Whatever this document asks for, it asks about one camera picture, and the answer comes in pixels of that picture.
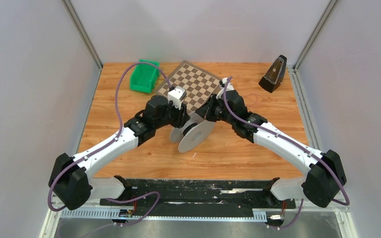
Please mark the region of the white perforated cable spool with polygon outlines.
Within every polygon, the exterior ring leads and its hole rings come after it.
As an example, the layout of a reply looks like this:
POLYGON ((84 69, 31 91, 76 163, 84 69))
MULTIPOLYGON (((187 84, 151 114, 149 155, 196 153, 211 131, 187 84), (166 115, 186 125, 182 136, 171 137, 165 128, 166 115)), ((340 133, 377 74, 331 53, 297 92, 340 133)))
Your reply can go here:
POLYGON ((185 153, 202 143, 213 131, 214 122, 204 120, 196 112, 190 113, 190 119, 182 128, 173 128, 170 141, 178 143, 178 151, 185 153))

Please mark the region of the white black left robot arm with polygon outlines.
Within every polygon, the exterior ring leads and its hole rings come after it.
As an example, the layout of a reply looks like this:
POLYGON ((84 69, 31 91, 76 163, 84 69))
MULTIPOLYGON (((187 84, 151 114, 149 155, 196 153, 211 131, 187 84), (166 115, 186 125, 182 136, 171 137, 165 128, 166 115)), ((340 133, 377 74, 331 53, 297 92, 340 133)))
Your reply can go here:
POLYGON ((94 175, 115 158, 154 137, 157 129, 167 125, 181 128, 189 119, 181 98, 156 95, 146 103, 145 109, 104 141, 74 156, 60 154, 48 183, 48 207, 52 211, 75 210, 89 200, 107 198, 127 205, 132 192, 120 180, 94 175))

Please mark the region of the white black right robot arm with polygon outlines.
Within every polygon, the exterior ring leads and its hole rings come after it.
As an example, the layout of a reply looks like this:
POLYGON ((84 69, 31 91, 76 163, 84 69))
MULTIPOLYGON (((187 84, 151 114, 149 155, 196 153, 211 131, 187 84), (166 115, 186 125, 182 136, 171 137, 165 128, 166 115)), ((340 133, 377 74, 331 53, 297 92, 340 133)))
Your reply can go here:
POLYGON ((226 92, 226 99, 214 94, 195 112, 207 121, 230 124, 239 137, 273 151, 303 174, 301 178, 275 181, 263 194, 266 205, 276 207, 283 200, 296 198, 326 208, 337 201, 338 192, 342 192, 345 201, 337 202, 349 205, 343 188, 347 179, 339 154, 331 149, 322 152, 281 132, 266 118, 250 112, 237 91, 226 92))

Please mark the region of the wooden chessboard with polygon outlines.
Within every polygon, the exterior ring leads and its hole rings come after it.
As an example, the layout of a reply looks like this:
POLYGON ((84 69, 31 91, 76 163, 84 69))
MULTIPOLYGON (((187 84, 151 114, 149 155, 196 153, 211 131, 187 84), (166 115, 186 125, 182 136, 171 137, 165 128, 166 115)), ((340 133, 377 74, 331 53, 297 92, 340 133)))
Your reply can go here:
POLYGON ((211 94, 220 91, 220 77, 188 61, 183 61, 168 78, 172 86, 185 89, 187 95, 183 103, 188 113, 205 104, 211 94))

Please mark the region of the green plastic bin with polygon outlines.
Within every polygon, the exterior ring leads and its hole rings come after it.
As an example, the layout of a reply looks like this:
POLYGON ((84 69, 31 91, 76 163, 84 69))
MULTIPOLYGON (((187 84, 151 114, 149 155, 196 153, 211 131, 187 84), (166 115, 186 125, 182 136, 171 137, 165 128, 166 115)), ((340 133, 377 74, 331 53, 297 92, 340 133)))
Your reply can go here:
POLYGON ((150 94, 158 77, 159 71, 156 68, 148 64, 139 64, 130 76, 129 88, 133 91, 150 94))

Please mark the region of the black wooden metronome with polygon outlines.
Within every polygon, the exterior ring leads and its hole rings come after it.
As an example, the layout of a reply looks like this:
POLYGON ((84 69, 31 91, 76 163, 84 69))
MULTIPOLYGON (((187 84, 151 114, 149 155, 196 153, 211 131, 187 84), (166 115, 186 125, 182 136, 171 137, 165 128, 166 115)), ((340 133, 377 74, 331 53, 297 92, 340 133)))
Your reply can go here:
POLYGON ((286 66, 287 58, 280 55, 261 78, 259 86, 265 91, 273 93, 283 82, 286 66))

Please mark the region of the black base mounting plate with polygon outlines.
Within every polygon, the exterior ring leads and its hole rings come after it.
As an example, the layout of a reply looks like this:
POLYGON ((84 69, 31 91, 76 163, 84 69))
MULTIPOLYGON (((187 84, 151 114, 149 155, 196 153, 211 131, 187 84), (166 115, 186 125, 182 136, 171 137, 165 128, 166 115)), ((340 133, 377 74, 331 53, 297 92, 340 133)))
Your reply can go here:
POLYGON ((253 209, 296 207, 269 191, 276 180, 124 179, 117 201, 135 206, 135 215, 149 209, 156 215, 248 215, 253 209))

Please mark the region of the right aluminium frame post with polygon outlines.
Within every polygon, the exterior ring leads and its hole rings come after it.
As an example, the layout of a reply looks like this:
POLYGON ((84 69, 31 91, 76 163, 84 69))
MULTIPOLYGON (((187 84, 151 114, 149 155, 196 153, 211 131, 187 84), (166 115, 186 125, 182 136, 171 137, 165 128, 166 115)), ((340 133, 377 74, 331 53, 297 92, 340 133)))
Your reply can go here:
POLYGON ((339 3, 339 0, 329 0, 328 1, 323 13, 321 14, 321 16, 320 16, 318 22, 316 23, 312 33, 310 34, 310 36, 309 36, 307 42, 305 43, 301 53, 299 54, 296 62, 293 65, 293 69, 295 71, 298 70, 302 66, 302 64, 304 63, 310 49, 314 45, 317 37, 320 35, 323 27, 327 23, 328 19, 332 15, 332 13, 333 13, 335 7, 338 5, 338 3, 339 3))

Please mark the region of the aluminium frame post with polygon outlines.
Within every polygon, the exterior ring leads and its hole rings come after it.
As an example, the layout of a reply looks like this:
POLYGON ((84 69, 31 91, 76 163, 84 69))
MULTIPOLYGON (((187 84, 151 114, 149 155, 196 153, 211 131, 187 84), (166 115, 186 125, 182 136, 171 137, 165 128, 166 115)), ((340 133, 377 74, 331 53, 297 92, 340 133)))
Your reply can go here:
POLYGON ((332 15, 332 13, 333 13, 335 7, 338 5, 338 3, 339 3, 339 0, 329 0, 328 1, 323 13, 321 14, 321 16, 320 16, 318 22, 316 23, 312 33, 310 34, 310 36, 309 36, 307 42, 305 43, 301 53, 299 54, 296 62, 293 65, 293 69, 295 71, 298 70, 302 66, 302 64, 304 63, 310 49, 314 45, 317 37, 320 35, 323 27, 327 23, 328 19, 332 15))
POLYGON ((75 28, 77 29, 81 39, 83 40, 88 52, 90 53, 93 61, 95 62, 96 66, 99 68, 100 71, 103 69, 103 63, 94 47, 94 45, 91 42, 91 39, 89 35, 86 32, 86 29, 84 25, 82 24, 80 17, 70 0, 61 0, 62 4, 64 5, 69 17, 71 18, 75 28))

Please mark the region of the left aluminium frame post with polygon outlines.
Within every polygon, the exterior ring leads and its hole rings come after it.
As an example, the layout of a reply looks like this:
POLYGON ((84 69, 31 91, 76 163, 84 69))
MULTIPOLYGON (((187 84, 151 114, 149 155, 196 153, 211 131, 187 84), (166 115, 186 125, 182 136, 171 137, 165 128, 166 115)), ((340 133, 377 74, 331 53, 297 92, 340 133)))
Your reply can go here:
POLYGON ((96 66, 99 68, 100 71, 103 69, 103 63, 94 47, 94 45, 91 42, 91 39, 89 35, 86 32, 86 29, 84 25, 82 24, 80 17, 70 0, 61 0, 62 4, 64 5, 69 17, 71 18, 75 28, 77 29, 81 39, 83 40, 88 52, 90 53, 93 61, 95 62, 96 66))

